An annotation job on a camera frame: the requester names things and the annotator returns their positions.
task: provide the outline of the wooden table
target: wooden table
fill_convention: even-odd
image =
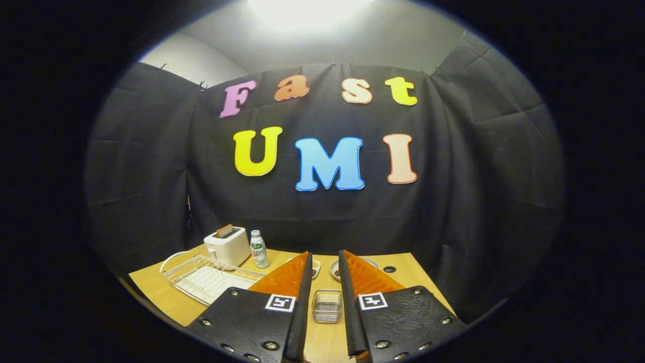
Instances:
[[[202,244],[191,251],[208,256],[206,247]],[[275,268],[285,263],[287,259],[293,258],[298,253],[267,250],[269,267],[265,269],[257,268],[253,263],[253,258],[248,258],[240,267],[269,273]],[[185,254],[173,259],[172,265],[179,265],[188,261],[193,255]],[[365,256],[376,261],[381,268],[385,266],[395,266],[397,270],[390,273],[389,276],[398,281],[405,287],[422,285],[432,292],[437,299],[444,304],[452,313],[444,296],[437,286],[430,280],[430,277],[423,271],[417,260],[410,253],[386,254],[380,256]],[[341,290],[341,283],[332,277],[329,272],[332,262],[338,259],[338,256],[328,256],[315,254],[314,260],[321,262],[321,269],[318,276],[312,280],[312,290],[310,294],[309,308],[311,309],[314,292],[318,289],[338,289]],[[170,283],[159,273],[159,267],[162,262],[146,267],[139,271],[130,273],[130,278],[137,284],[139,289],[146,297],[155,304],[163,313],[170,318],[187,326],[195,320],[205,309],[206,306],[196,300],[184,295],[176,290]],[[311,363],[325,362],[347,362],[347,339],[345,334],[344,313],[341,315],[341,321],[336,324],[320,324],[313,321],[312,314],[309,314],[307,323],[307,336],[304,345],[304,357]]]

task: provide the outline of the black curtain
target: black curtain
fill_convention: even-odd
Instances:
[[[276,101],[282,79],[307,78],[309,93]],[[396,103],[387,79],[415,85],[414,106]],[[373,100],[341,97],[365,79]],[[224,89],[255,80],[240,113],[220,118]],[[280,126],[277,162],[264,176],[235,169],[233,135]],[[388,183],[382,137],[412,136],[418,179]],[[300,192],[294,143],[317,138],[331,155],[362,139],[365,187]],[[120,80],[97,121],[88,154],[88,201],[96,246],[131,272],[201,243],[233,223],[260,229],[267,246],[335,254],[411,252],[466,322],[516,290],[548,250],[560,218],[564,165],[555,126],[531,83],[471,34],[433,75],[382,66],[305,65],[239,78],[208,90],[147,65]],[[186,221],[186,188],[192,233]]]
[[[85,191],[93,246],[128,274],[189,249],[186,142],[197,85],[137,63],[90,136]]]

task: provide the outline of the white wall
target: white wall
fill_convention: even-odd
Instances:
[[[208,43],[184,33],[159,43],[139,61],[157,68],[167,63],[164,70],[197,84],[204,81],[209,87],[248,74]]]

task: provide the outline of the letter m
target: letter m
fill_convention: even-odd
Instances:
[[[359,167],[359,149],[362,140],[359,138],[342,138],[330,158],[320,141],[315,138],[300,139],[295,147],[300,150],[300,181],[295,188],[298,191],[310,192],[318,189],[313,179],[313,172],[325,189],[332,186],[336,172],[340,173],[336,187],[342,191],[362,189],[365,182],[361,179]]]

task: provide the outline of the metal basket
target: metal basket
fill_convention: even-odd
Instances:
[[[193,254],[193,258],[172,269],[164,270],[173,257],[186,253]],[[224,264],[192,251],[178,252],[168,257],[161,264],[159,272],[182,293],[206,306],[210,306],[229,287],[248,289],[266,276],[264,273]]]
[[[313,319],[319,323],[338,323],[341,319],[342,293],[340,290],[316,290],[312,302]]]

